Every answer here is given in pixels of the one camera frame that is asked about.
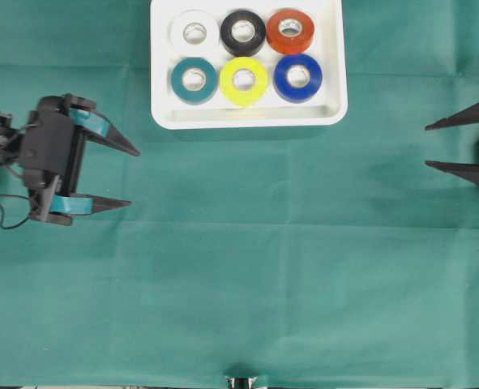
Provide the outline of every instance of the tape roll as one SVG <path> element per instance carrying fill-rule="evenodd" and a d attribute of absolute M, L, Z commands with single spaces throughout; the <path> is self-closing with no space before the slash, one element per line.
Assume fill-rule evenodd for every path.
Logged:
<path fill-rule="evenodd" d="M 176 65 L 171 74 L 174 93 L 187 104 L 200 105 L 216 93 L 217 72 L 203 58 L 187 58 Z"/>
<path fill-rule="evenodd" d="M 250 11 L 235 11 L 221 24 L 221 41 L 235 57 L 252 57 L 263 47 L 266 26 Z"/>
<path fill-rule="evenodd" d="M 313 43 L 314 23 L 297 10 L 282 10 L 274 14 L 267 25 L 267 41 L 279 53 L 300 54 Z"/>
<path fill-rule="evenodd" d="M 322 69 L 309 55 L 284 57 L 275 69 L 275 89 L 283 99 L 292 103 L 308 101 L 319 91 L 322 81 Z"/>
<path fill-rule="evenodd" d="M 237 86 L 240 73 L 252 76 L 251 85 Z M 268 88 L 268 73 L 261 62 L 248 57 L 235 58 L 228 62 L 220 74 L 220 88 L 235 105 L 249 107 L 264 96 Z"/>
<path fill-rule="evenodd" d="M 216 50 L 220 29 L 212 16 L 203 11 L 187 11 L 179 15 L 170 29 L 173 47 L 183 56 L 200 57 Z"/>

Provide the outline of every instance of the black wire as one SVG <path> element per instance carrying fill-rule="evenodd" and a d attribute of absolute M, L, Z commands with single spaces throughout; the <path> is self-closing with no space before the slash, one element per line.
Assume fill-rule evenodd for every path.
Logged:
<path fill-rule="evenodd" d="M 23 175 L 19 174 L 18 172 L 16 172 L 12 167 L 10 166 L 3 166 L 7 172 L 9 172 L 11 174 L 12 177 L 15 177 L 15 178 L 18 178 L 18 179 L 22 179 L 23 178 Z"/>
<path fill-rule="evenodd" d="M 27 200 L 30 201 L 28 197 L 25 196 L 18 196 L 15 194 L 0 194 L 0 197 L 3 197 L 5 199 L 22 199 L 22 200 Z M 30 212 L 28 213 L 27 217 L 25 217 L 23 220 L 21 220 L 18 224 L 13 224 L 13 225 L 5 225 L 5 208 L 4 206 L 0 203 L 0 212 L 1 212 L 1 217 L 0 217 L 0 229 L 5 229 L 5 230 L 10 230 L 10 229 L 18 229 L 21 227 L 23 224 L 27 223 L 30 220 Z"/>

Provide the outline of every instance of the tape roll hole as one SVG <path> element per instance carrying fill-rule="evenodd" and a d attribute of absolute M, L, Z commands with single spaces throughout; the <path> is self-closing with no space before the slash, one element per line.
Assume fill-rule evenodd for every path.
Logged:
<path fill-rule="evenodd" d="M 238 20 L 232 26 L 232 37 L 238 42 L 246 43 L 254 39 L 255 26 L 248 20 Z"/>
<path fill-rule="evenodd" d="M 302 23 L 296 19 L 284 19 L 279 24 L 279 31 L 288 38 L 294 38 L 302 34 Z"/>
<path fill-rule="evenodd" d="M 255 81 L 255 74 L 248 69 L 240 69 L 233 75 L 233 86 L 241 92 L 251 91 Z"/>
<path fill-rule="evenodd" d="M 207 84 L 207 76 L 201 69 L 192 67 L 183 73 L 182 84 L 187 91 L 201 91 Z"/>
<path fill-rule="evenodd" d="M 185 27 L 183 38 L 189 45 L 201 45 L 207 39 L 207 29 L 199 23 L 191 23 Z"/>
<path fill-rule="evenodd" d="M 294 88 L 304 88 L 311 82 L 311 73 L 303 65 L 293 65 L 286 75 L 288 83 Z"/>

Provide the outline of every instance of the green cloth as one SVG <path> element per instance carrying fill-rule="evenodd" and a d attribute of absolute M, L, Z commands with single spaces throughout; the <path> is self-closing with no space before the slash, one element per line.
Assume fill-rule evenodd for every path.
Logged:
<path fill-rule="evenodd" d="M 479 189 L 423 165 L 478 162 L 479 126 L 422 130 L 479 101 L 479 1 L 345 0 L 336 126 L 179 132 L 148 9 L 0 0 L 0 110 L 72 92 L 143 153 L 84 160 L 132 207 L 0 230 L 0 385 L 479 387 Z"/>

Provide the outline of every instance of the cable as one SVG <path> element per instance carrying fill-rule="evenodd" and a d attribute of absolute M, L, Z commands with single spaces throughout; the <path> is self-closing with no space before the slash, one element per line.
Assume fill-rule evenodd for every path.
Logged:
<path fill-rule="evenodd" d="M 3 197 L 3 198 L 6 198 L 6 199 L 23 199 L 23 200 L 27 200 L 27 201 L 30 201 L 30 199 L 28 197 L 25 197 L 25 196 L 18 196 L 18 195 L 15 195 L 15 194 L 0 194 L 0 197 Z M 1 212 L 1 218 L 0 218 L 0 229 L 4 229 L 4 230 L 10 230 L 10 229 L 18 229 L 19 227 L 21 227 L 22 225 L 24 225 L 25 223 L 27 223 L 29 220 L 30 220 L 30 212 L 28 213 L 27 217 L 25 217 L 23 220 L 21 220 L 18 224 L 13 224 L 13 225 L 5 225 L 5 208 L 4 206 L 0 203 L 0 212 Z"/>
<path fill-rule="evenodd" d="M 4 168 L 8 170 L 8 172 L 12 175 L 12 177 L 18 178 L 19 180 L 23 178 L 23 175 L 16 172 L 12 167 L 7 165 L 7 166 L 4 166 Z"/>
<path fill-rule="evenodd" d="M 39 123 L 34 123 L 34 124 L 28 124 L 26 125 L 25 127 L 22 127 L 21 130 L 17 130 L 7 141 L 5 144 L 3 144 L 2 146 L 0 146 L 0 152 L 2 152 L 3 150 L 5 150 L 7 147 L 9 147 L 12 142 L 14 142 L 15 140 L 17 140 L 17 138 L 19 137 L 19 133 L 22 131 L 22 130 L 27 130 L 29 128 L 33 128 L 33 127 L 36 127 L 36 126 L 39 126 Z"/>

